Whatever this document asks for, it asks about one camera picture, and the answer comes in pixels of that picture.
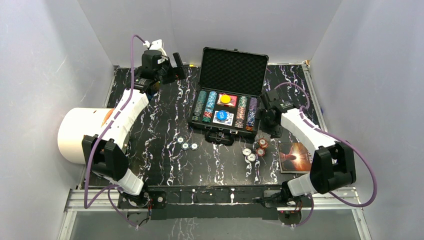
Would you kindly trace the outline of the red 5 chip stack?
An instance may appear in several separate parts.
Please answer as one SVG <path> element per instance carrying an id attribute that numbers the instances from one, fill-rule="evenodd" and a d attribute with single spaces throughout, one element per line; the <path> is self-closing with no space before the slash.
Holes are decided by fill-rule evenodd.
<path id="1" fill-rule="evenodd" d="M 266 149 L 269 146 L 269 143 L 265 138 L 260 138 L 260 139 L 258 139 L 257 142 L 259 144 L 259 147 L 262 148 L 262 149 Z"/>

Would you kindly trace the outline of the red 5 chip single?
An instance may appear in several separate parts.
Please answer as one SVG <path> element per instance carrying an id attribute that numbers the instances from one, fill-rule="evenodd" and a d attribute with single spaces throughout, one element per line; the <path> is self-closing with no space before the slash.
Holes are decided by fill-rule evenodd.
<path id="1" fill-rule="evenodd" d="M 262 157 L 266 154 L 266 151 L 263 148 L 257 148 L 255 152 L 256 152 L 256 155 L 259 157 Z"/>

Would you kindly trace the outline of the red playing card deck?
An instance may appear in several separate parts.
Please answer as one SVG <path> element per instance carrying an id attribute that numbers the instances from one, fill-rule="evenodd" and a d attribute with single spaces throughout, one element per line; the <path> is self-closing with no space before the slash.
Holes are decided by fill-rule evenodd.
<path id="1" fill-rule="evenodd" d="M 230 103 L 227 103 L 227 104 L 223 104 L 223 103 L 221 103 L 221 101 L 220 101 L 220 97 L 221 97 L 222 95 L 229 95 L 229 96 L 231 97 L 231 102 L 230 102 Z M 237 97 L 236 95 L 220 93 L 220 94 L 218 95 L 218 100 L 217 100 L 216 104 L 217 104 L 217 105 L 219 105 L 219 106 L 225 106 L 225 107 L 235 108 L 235 107 L 236 107 L 236 104 L 237 104 L 237 99 L 238 99 L 238 97 Z"/>

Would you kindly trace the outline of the blue small blind button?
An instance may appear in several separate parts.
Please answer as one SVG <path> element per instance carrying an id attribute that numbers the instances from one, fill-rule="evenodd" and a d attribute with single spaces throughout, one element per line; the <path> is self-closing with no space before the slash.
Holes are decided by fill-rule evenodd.
<path id="1" fill-rule="evenodd" d="M 220 110 L 216 113 L 216 118 L 220 121 L 224 121 L 228 119 L 228 113 L 225 110 Z"/>

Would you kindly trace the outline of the blue playing card deck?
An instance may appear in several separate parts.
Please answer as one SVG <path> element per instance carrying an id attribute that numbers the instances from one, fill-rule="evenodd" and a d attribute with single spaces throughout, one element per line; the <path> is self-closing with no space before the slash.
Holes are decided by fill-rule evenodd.
<path id="1" fill-rule="evenodd" d="M 214 124 L 220 124 L 225 126 L 232 126 L 234 120 L 234 114 L 226 110 L 217 110 L 214 112 L 212 122 Z"/>

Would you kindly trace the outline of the yellow round button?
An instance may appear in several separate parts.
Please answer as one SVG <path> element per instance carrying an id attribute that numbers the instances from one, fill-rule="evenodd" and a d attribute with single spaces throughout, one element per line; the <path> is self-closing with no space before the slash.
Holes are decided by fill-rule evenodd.
<path id="1" fill-rule="evenodd" d="M 231 97 L 229 96 L 229 95 L 226 95 L 226 94 L 223 94 L 221 97 L 220 97 L 220 102 L 221 103 L 223 103 L 223 104 L 228 104 L 228 103 L 230 103 L 231 102 Z"/>

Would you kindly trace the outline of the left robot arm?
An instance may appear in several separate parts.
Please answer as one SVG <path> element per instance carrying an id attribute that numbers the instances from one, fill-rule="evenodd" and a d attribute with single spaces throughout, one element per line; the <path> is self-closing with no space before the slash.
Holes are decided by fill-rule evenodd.
<path id="1" fill-rule="evenodd" d="M 83 136 L 81 145 L 86 163 L 85 181 L 94 173 L 108 180 L 115 188 L 130 195 L 137 208 L 149 203 L 149 194 L 143 191 L 144 182 L 129 168 L 124 145 L 140 113 L 151 98 L 166 85 L 186 78 L 179 52 L 172 54 L 176 65 L 160 50 L 148 49 L 141 56 L 141 66 L 131 69 L 131 85 L 126 89 L 109 118 L 98 133 Z"/>

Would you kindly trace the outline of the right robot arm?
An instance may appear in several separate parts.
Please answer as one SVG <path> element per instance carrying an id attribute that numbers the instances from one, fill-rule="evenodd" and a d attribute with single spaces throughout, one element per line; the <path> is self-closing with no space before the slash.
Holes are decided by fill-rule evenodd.
<path id="1" fill-rule="evenodd" d="M 292 103 L 283 104 L 277 91 L 260 95 L 260 129 L 271 138 L 291 132 L 312 155 L 311 169 L 300 177 L 282 183 L 278 199 L 295 207 L 304 195 L 326 194 L 356 182 L 354 151 L 347 144 L 321 132 Z"/>

